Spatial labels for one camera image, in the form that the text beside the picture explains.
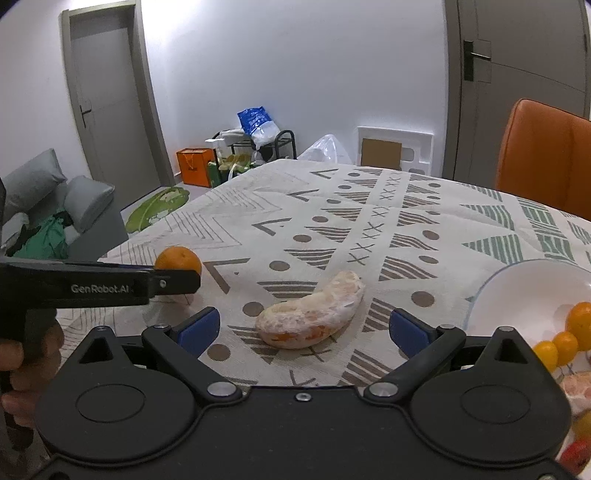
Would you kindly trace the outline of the left hand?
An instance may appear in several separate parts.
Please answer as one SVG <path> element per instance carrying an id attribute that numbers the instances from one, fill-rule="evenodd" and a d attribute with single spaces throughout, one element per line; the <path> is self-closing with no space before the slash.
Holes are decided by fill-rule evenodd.
<path id="1" fill-rule="evenodd" d="M 34 343 L 41 352 L 34 361 L 25 360 L 21 342 L 1 340 L 1 371 L 9 373 L 12 387 L 1 394 L 1 405 L 6 413 L 13 416 L 17 425 L 35 427 L 36 403 L 59 369 L 63 343 L 63 330 L 56 320 L 49 324 L 44 337 Z"/>

